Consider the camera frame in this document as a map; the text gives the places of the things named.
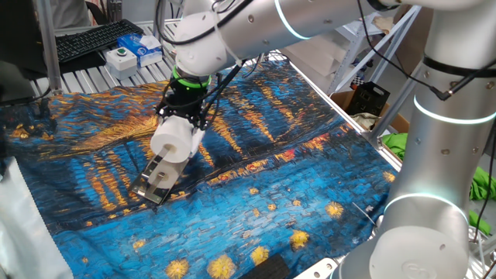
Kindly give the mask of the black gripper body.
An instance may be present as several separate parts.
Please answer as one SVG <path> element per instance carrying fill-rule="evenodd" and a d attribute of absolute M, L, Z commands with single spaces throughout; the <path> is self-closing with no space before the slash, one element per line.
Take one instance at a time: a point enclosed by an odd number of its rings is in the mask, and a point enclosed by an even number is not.
<path fill-rule="evenodd" d="M 175 115 L 197 115 L 207 93 L 206 85 L 192 88 L 182 83 L 173 83 L 165 95 L 165 105 L 174 110 Z"/>

